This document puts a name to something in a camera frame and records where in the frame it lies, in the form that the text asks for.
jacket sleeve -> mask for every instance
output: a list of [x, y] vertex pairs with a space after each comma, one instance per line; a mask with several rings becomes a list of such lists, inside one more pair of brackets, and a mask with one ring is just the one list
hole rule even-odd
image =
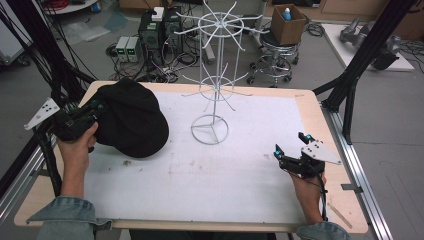
[[44, 221], [38, 240], [92, 240], [94, 230], [110, 230], [112, 226], [111, 220], [96, 218], [89, 201], [66, 196], [57, 197], [27, 220], [34, 221]]
[[349, 234], [341, 226], [332, 222], [320, 222], [300, 227], [296, 232], [302, 240], [350, 240]]

metal stool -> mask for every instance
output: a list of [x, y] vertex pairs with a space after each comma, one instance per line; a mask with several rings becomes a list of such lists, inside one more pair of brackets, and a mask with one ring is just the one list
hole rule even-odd
[[270, 53], [262, 55], [256, 62], [250, 64], [253, 74], [247, 78], [247, 83], [252, 84], [257, 72], [263, 73], [275, 79], [272, 88], [277, 88], [278, 79], [282, 78], [284, 82], [290, 82], [292, 79], [292, 71], [287, 56], [296, 54], [292, 64], [296, 65], [299, 59], [298, 44], [280, 45], [275, 39], [271, 31], [261, 34], [259, 41], [262, 47], [267, 48]]

wire hat stand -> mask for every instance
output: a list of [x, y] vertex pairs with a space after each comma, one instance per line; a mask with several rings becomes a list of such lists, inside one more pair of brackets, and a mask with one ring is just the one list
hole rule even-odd
[[[191, 18], [198, 20], [197, 27], [191, 28], [189, 30], [183, 32], [175, 32], [175, 34], [186, 34], [192, 31], [199, 32], [199, 38], [202, 40], [203, 35], [206, 36], [207, 41], [202, 46], [202, 42], [199, 41], [199, 45], [201, 49], [205, 49], [213, 38], [218, 39], [218, 53], [216, 57], [216, 74], [209, 74], [206, 69], [205, 64], [203, 63], [202, 55], [203, 51], [200, 51], [200, 80], [194, 80], [188, 78], [183, 75], [189, 81], [196, 82], [199, 84], [199, 92], [184, 96], [193, 96], [197, 94], [201, 94], [204, 98], [208, 100], [206, 105], [206, 109], [209, 107], [210, 103], [213, 103], [213, 112], [212, 114], [205, 114], [195, 119], [191, 125], [191, 133], [193, 137], [204, 144], [214, 145], [219, 144], [225, 139], [227, 139], [230, 128], [227, 121], [222, 117], [216, 114], [217, 111], [217, 103], [221, 101], [225, 101], [227, 105], [231, 108], [231, 110], [235, 111], [235, 109], [229, 104], [227, 101], [233, 94], [250, 96], [247, 94], [242, 94], [234, 91], [235, 83], [243, 78], [245, 78], [249, 73], [247, 72], [245, 75], [237, 78], [237, 66], [240, 56], [240, 50], [245, 51], [245, 49], [241, 46], [242, 40], [242, 31], [252, 31], [257, 33], [264, 33], [262, 31], [258, 31], [256, 29], [252, 29], [244, 26], [243, 20], [251, 20], [251, 19], [259, 19], [262, 16], [258, 17], [237, 17], [233, 14], [230, 14], [231, 11], [236, 6], [237, 2], [234, 2], [234, 5], [228, 10], [228, 12], [213, 12], [212, 9], [209, 8], [207, 3], [203, 1], [204, 6], [208, 9], [210, 13], [205, 14], [202, 17], [194, 17], [194, 16], [185, 16], [178, 14], [180, 17]], [[231, 32], [228, 28], [237, 29], [235, 32]], [[228, 63], [223, 64], [224, 60], [224, 39], [230, 38], [233, 39], [237, 44], [237, 57], [236, 57], [236, 65], [234, 71], [233, 79], [229, 79], [224, 77], [224, 74], [227, 70]], [[203, 78], [203, 71], [206, 73], [206, 77]]]

hand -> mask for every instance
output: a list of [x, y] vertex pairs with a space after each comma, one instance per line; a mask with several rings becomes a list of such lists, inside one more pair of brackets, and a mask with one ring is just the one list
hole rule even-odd
[[88, 149], [96, 143], [94, 133], [98, 128], [95, 122], [75, 142], [62, 142], [58, 146], [64, 163], [61, 195], [80, 197], [84, 195], [84, 177], [88, 169]]
[[[290, 173], [294, 188], [296, 190], [296, 197], [302, 207], [303, 214], [305, 215], [306, 222], [313, 225], [322, 222], [322, 216], [319, 211], [319, 201], [321, 197], [321, 187], [318, 177], [303, 179], [298, 177], [295, 173]], [[324, 173], [321, 176], [323, 183], [327, 182]]]

gray floor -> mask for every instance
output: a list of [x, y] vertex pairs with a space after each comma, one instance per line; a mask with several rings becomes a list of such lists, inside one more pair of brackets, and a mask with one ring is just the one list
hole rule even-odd
[[[64, 24], [89, 20], [90, 27], [104, 26], [112, 13], [111, 8], [104, 9], [100, 14], [87, 10], [68, 14], [62, 20]], [[72, 45], [98, 79], [109, 79], [114, 74], [113, 63], [105, 55], [105, 49], [115, 43], [119, 36], [137, 33], [137, 21], [124, 21], [122, 24], [123, 28], [96, 41]], [[247, 51], [240, 57], [240, 75], [248, 72], [250, 62], [259, 56], [249, 37], [245, 37], [243, 42]], [[234, 44], [226, 42], [224, 52], [224, 56], [230, 59], [232, 69], [234, 47]], [[415, 62], [411, 64], [418, 69]], [[304, 33], [300, 60], [298, 65], [293, 66], [293, 80], [290, 83], [280, 82], [279, 87], [312, 90], [342, 72], [343, 66], [326, 38]], [[190, 68], [183, 73], [195, 77], [198, 68]], [[180, 78], [177, 83], [190, 82]], [[272, 84], [271, 78], [258, 76], [252, 86], [268, 87]], [[243, 79], [237, 85], [247, 84]], [[366, 71], [357, 86], [352, 140], [394, 239], [422, 239], [424, 236], [424, 188], [421, 185], [424, 180], [424, 163], [421, 161], [424, 158], [421, 142], [424, 136], [423, 90], [424, 75], [419, 69], [412, 72]], [[30, 138], [31, 132], [25, 131], [23, 124], [44, 103], [49, 91], [34, 65], [23, 67], [14, 64], [0, 73], [0, 101], [3, 102], [0, 110], [1, 176]], [[324, 100], [327, 95], [324, 93], [318, 98]], [[14, 226], [12, 212], [0, 227], [0, 238], [35, 239], [36, 232], [37, 229]], [[119, 231], [112, 231], [102, 233], [99, 239], [118, 239], [118, 236]], [[286, 236], [278, 234], [278, 238], [286, 239]], [[374, 239], [371, 232], [355, 234], [353, 238]]]

